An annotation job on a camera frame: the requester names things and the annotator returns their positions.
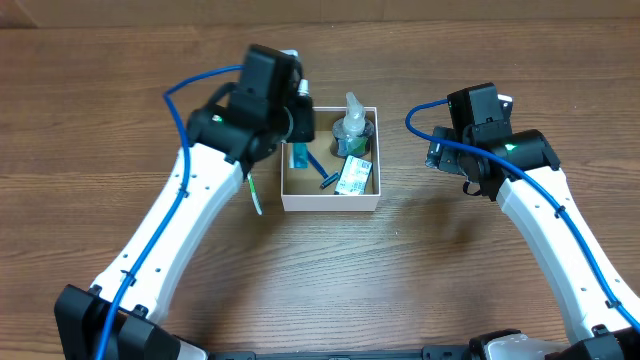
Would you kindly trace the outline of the small toothpaste tube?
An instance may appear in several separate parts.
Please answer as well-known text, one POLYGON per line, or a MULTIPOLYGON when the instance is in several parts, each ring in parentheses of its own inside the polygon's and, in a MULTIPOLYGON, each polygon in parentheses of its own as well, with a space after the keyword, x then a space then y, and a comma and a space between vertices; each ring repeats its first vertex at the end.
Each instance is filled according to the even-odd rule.
POLYGON ((292 143, 289 154, 290 169, 306 169, 309 166, 308 147, 306 143, 292 143))

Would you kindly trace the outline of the green white toothbrush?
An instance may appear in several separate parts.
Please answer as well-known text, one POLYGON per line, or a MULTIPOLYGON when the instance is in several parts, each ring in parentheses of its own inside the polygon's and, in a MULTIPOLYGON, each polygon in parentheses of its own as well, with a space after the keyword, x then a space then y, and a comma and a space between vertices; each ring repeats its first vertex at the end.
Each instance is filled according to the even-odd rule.
POLYGON ((251 172, 249 172, 247 174, 247 182, 249 184, 249 189, 250 189, 250 193, 251 193, 251 197, 252 197, 252 201, 253 201, 256 213, 259 216, 262 216, 263 215, 263 210, 262 210, 262 206, 261 206, 261 203, 260 203, 260 200, 259 200, 259 196, 258 196, 256 187, 255 187, 254 179, 253 179, 253 176, 252 176, 251 172))

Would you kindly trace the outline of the blue soap pump bottle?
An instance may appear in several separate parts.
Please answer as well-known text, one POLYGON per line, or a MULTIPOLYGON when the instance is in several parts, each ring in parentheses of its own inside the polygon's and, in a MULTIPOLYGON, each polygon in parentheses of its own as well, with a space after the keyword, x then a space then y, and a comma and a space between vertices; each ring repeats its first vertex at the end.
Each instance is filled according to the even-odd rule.
POLYGON ((331 153, 339 158, 363 157, 371 149, 374 125, 367 118, 365 107, 353 92, 346 93, 345 115, 332 127, 334 141, 331 153))

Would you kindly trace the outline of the white green soap pack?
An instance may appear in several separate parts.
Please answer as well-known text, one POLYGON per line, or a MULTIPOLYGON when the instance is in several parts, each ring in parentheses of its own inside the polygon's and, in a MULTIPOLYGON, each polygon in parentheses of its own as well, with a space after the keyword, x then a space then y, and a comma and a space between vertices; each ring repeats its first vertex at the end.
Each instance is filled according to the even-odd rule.
POLYGON ((335 195, 364 195, 373 163, 348 155, 336 183, 335 195))

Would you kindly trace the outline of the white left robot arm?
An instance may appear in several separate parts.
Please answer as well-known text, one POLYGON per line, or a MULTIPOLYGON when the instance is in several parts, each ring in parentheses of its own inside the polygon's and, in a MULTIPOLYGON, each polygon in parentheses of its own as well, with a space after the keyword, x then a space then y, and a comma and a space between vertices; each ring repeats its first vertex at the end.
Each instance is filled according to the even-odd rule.
POLYGON ((68 359, 209 359, 162 328, 204 235, 252 167, 283 143, 314 139, 313 101, 295 50, 254 44, 240 65, 211 70, 163 99, 180 148, 129 242, 83 290, 66 286, 54 315, 68 359))

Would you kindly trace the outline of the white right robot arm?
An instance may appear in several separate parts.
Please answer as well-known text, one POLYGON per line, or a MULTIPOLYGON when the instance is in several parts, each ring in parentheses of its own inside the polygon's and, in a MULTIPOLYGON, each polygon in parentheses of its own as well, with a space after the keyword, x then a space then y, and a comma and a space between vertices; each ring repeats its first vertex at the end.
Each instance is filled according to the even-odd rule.
POLYGON ((472 339, 470 359, 636 359, 639 297, 608 260, 538 130, 514 132, 511 97, 492 83, 443 99, 452 125, 428 136, 427 166, 465 177, 524 237, 561 311, 567 343, 503 330, 472 339))

